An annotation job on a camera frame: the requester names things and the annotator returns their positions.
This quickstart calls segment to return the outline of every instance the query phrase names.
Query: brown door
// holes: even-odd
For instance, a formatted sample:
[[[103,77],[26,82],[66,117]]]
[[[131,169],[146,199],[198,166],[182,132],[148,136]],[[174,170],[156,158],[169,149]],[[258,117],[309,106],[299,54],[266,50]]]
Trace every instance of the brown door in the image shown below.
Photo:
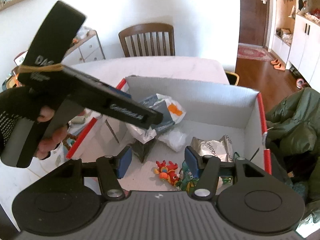
[[[240,43],[265,45],[268,7],[268,0],[240,0]]]

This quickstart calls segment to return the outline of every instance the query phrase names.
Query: orange ball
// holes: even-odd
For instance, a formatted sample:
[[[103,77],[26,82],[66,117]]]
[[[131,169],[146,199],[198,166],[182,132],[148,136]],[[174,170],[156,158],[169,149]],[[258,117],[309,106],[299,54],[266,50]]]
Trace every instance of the orange ball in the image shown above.
[[[167,180],[168,179],[168,174],[167,173],[165,173],[165,172],[161,172],[160,174],[159,174],[159,178],[160,179],[165,179],[165,180]]]

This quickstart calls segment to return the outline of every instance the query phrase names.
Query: white tabletop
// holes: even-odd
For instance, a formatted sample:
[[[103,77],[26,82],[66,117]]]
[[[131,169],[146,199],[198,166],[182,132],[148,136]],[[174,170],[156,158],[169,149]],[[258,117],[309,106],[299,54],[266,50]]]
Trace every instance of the white tabletop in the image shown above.
[[[126,76],[169,77],[229,84],[222,65],[215,60],[196,57],[135,57],[101,60],[74,65],[114,87]],[[33,158],[27,169],[7,167],[0,162],[0,204],[16,225],[11,206],[15,196],[62,164],[62,151],[44,161]]]

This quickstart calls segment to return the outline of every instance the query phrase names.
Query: silver snack package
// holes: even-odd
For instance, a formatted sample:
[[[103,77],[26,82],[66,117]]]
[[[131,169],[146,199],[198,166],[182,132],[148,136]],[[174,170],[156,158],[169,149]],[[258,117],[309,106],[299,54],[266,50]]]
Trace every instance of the silver snack package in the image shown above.
[[[200,155],[212,155],[222,162],[232,162],[232,143],[228,135],[222,136],[219,141],[204,141],[196,137],[192,138],[191,147]]]

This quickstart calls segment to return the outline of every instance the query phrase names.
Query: ribbed gray panel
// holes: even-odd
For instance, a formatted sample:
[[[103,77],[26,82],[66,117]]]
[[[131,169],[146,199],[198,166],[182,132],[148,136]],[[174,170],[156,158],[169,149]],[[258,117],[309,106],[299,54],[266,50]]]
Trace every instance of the ribbed gray panel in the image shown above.
[[[301,240],[295,232],[254,236],[223,221],[209,202],[186,192],[134,191],[128,199],[107,204],[86,228],[65,236],[22,232],[18,240]]]

